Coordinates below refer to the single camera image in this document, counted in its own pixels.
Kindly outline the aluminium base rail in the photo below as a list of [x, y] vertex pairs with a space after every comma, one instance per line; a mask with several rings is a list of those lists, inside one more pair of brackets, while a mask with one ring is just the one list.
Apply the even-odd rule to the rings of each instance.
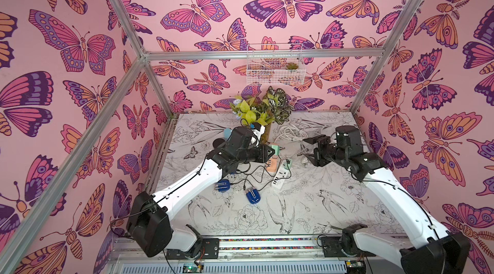
[[116, 241], [104, 273], [402, 273], [370, 252], [346, 256], [340, 235], [213, 236], [196, 260], [164, 251], [147, 257], [128, 239]]

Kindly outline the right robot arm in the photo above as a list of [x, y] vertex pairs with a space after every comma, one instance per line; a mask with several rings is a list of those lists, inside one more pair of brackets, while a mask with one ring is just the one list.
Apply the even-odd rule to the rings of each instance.
[[305, 155], [307, 159], [315, 167], [329, 163], [343, 167], [380, 199], [408, 237], [396, 239], [357, 223], [342, 230], [342, 252], [349, 257], [369, 252], [405, 273], [462, 273], [471, 248], [469, 240], [433, 218], [376, 153], [364, 151], [359, 129], [338, 126], [335, 135], [335, 140], [327, 135], [304, 139], [313, 146]]

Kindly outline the white power strip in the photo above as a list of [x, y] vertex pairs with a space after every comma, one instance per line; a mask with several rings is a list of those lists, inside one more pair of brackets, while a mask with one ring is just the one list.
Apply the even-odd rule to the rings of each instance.
[[284, 182], [292, 177], [291, 170], [287, 170], [284, 168], [284, 161], [285, 160], [280, 163], [277, 169], [277, 173], [274, 176], [273, 181], [271, 182], [271, 186], [276, 190], [282, 190]]

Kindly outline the potted green plant glass vase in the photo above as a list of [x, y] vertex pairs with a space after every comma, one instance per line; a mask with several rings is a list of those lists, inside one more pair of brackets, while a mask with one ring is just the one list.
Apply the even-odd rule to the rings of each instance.
[[230, 103], [230, 108], [239, 117], [242, 126], [260, 124], [265, 128], [261, 135], [263, 144], [269, 142], [271, 125], [273, 123], [282, 125], [288, 122], [295, 110], [286, 92], [272, 86], [267, 89], [262, 99], [259, 97], [245, 99], [238, 96]]

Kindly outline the pink power strip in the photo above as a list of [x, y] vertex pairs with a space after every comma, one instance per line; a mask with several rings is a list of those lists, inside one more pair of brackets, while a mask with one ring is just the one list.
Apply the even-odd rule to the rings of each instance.
[[269, 161], [267, 161], [265, 163], [265, 169], [266, 169], [266, 171], [270, 175], [272, 175], [272, 176], [276, 175], [276, 173], [277, 173], [277, 166], [278, 166], [278, 157], [277, 156], [271, 157], [269, 159]]

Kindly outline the green charger adapter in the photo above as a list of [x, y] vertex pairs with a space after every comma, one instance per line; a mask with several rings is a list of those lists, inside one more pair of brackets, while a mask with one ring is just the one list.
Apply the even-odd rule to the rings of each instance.
[[292, 160], [286, 159], [284, 161], [284, 168], [287, 169], [287, 170], [290, 170], [292, 168]]
[[279, 151], [280, 151], [280, 147], [278, 145], [275, 145], [275, 144], [271, 144], [270, 146], [275, 151], [275, 154], [278, 155]]

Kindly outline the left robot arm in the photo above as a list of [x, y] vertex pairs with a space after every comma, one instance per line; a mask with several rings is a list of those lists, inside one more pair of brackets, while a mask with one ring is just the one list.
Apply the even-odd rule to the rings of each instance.
[[189, 224], [174, 223], [177, 213], [206, 188], [237, 171], [244, 163], [266, 163], [274, 150], [261, 142], [261, 124], [235, 127], [229, 138], [214, 146], [202, 163], [165, 189], [140, 193], [134, 200], [127, 232], [147, 257], [177, 250], [188, 258], [203, 251], [203, 237]]

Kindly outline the black round jar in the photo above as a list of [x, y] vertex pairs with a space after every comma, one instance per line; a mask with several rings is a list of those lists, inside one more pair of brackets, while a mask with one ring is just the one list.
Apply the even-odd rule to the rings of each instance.
[[216, 149], [216, 148], [219, 148], [224, 142], [225, 142], [225, 139], [216, 139], [213, 141], [212, 145]]

